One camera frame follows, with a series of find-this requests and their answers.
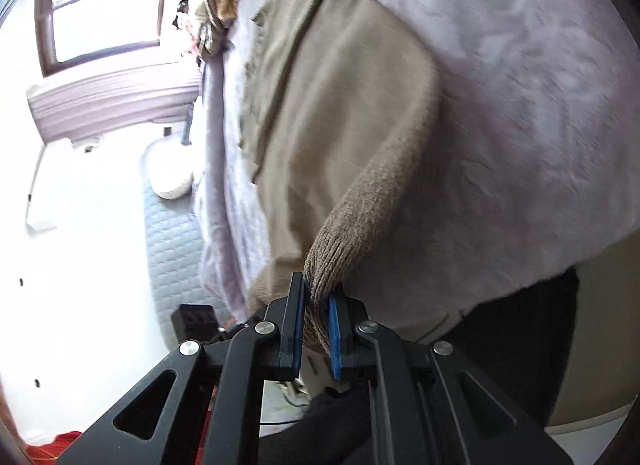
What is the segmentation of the olive brown knit sweater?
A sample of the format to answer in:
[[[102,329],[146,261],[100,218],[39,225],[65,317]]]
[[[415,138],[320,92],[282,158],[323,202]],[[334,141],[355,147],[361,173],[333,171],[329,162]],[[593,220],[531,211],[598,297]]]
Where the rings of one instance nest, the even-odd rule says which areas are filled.
[[[267,0],[254,17],[239,118],[270,259],[250,290],[302,272],[305,343],[329,346],[329,295],[390,223],[439,106],[419,36],[378,0]]]

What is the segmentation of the grey quilted headboard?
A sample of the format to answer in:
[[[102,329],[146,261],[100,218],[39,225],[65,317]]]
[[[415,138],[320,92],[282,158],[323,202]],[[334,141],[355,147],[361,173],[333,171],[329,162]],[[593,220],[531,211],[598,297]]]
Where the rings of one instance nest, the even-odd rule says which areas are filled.
[[[178,345],[171,315],[183,303],[212,306],[220,324],[228,323],[232,314],[201,284],[203,239],[191,196],[166,200],[146,188],[143,211],[151,296],[160,335],[171,350]]]

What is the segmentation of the white round cushion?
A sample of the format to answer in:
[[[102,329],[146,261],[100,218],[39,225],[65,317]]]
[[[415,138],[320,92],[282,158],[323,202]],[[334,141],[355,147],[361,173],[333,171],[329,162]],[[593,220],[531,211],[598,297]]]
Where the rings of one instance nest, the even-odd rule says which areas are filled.
[[[150,145],[144,154],[143,168],[151,190],[161,199],[176,200],[191,191],[192,148],[178,138],[165,136]]]

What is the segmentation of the grey pleated curtain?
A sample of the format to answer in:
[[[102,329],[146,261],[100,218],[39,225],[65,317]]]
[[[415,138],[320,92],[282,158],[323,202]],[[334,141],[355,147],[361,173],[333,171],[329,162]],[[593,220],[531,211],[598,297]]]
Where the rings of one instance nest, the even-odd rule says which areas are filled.
[[[164,64],[35,87],[28,104],[44,143],[78,142],[142,122],[183,120],[200,86],[196,68]]]

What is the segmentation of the lavender embossed bed blanket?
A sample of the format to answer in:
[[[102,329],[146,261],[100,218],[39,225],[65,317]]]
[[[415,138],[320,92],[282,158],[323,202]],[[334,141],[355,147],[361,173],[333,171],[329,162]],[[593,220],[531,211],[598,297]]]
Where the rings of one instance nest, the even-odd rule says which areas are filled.
[[[639,226],[639,0],[378,0],[440,70],[442,117],[347,281],[413,341]]]

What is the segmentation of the wooden framed window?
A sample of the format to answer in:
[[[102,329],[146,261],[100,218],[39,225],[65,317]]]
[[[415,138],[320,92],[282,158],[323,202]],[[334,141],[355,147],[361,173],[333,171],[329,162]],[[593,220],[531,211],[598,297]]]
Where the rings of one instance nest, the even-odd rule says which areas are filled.
[[[35,0],[43,76],[160,44],[165,0]]]

